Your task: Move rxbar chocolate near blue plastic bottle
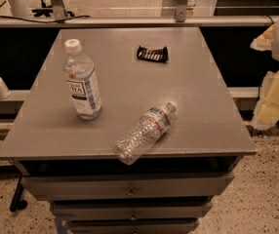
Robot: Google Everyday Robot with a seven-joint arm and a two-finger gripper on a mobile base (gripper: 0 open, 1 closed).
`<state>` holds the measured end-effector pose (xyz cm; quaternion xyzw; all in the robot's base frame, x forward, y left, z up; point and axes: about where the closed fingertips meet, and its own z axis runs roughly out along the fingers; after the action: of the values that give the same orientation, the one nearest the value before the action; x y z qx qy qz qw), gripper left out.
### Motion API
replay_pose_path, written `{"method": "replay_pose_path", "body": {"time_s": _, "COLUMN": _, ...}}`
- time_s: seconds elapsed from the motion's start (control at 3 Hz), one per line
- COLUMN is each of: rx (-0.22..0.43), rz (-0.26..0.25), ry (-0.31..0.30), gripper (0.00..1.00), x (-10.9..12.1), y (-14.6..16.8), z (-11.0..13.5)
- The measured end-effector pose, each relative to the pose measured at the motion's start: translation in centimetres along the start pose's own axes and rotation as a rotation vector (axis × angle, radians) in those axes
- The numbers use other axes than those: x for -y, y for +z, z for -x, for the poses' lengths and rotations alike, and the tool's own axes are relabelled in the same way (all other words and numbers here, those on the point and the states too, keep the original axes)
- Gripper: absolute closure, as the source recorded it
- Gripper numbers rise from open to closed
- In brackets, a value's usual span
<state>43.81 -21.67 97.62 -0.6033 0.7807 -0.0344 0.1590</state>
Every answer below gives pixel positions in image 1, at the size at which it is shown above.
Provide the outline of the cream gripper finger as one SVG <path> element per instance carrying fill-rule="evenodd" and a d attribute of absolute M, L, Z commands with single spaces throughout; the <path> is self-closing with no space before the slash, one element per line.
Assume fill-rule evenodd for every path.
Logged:
<path fill-rule="evenodd" d="M 261 35 L 253 40 L 250 47 L 256 51 L 271 51 L 272 50 L 272 38 L 273 29 L 275 25 L 269 26 Z"/>
<path fill-rule="evenodd" d="M 268 71 L 263 78 L 259 100 L 254 109 L 251 125 L 254 129 L 266 131 L 279 121 L 279 71 Z"/>

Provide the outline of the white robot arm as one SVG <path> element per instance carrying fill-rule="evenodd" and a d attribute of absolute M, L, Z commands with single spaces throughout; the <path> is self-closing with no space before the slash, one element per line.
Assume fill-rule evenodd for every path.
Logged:
<path fill-rule="evenodd" d="M 272 58 L 279 61 L 279 20 L 268 27 L 251 43 L 257 51 L 270 51 Z M 254 109 L 251 126 L 260 131 L 268 130 L 279 121 L 279 71 L 268 71 L 259 90 L 259 100 Z"/>

